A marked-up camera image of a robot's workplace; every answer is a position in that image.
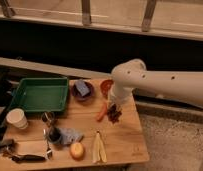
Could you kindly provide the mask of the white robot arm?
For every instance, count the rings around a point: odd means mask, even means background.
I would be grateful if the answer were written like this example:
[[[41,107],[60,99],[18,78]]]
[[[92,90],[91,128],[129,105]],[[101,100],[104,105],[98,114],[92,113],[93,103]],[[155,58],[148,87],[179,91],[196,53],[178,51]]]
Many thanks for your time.
[[[141,59],[133,59],[115,66],[111,76],[113,103],[125,103],[133,89],[140,89],[203,109],[203,72],[148,71]]]

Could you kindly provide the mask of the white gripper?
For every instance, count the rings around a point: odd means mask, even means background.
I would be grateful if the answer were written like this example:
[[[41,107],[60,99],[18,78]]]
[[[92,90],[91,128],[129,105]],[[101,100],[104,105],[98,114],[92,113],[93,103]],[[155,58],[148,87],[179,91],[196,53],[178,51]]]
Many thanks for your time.
[[[111,88],[108,93],[108,100],[111,104],[124,105],[132,95],[131,88],[114,89]]]

